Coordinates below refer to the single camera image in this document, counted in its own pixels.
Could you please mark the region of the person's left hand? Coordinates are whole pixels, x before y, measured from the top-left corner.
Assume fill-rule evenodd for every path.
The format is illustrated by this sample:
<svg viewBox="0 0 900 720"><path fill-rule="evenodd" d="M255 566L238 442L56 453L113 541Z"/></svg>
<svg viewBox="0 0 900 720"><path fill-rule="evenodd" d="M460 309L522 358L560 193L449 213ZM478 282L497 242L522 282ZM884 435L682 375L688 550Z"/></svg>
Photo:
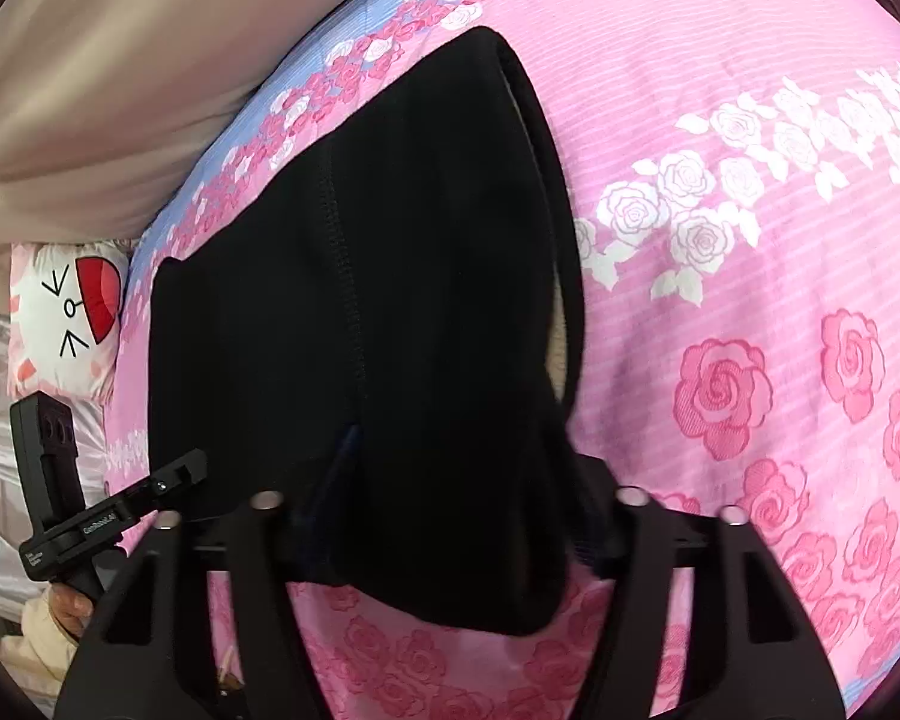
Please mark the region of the person's left hand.
<svg viewBox="0 0 900 720"><path fill-rule="evenodd" d="M53 619L74 639L80 639L94 614L94 603L64 583L53 583L48 592L48 608Z"/></svg>

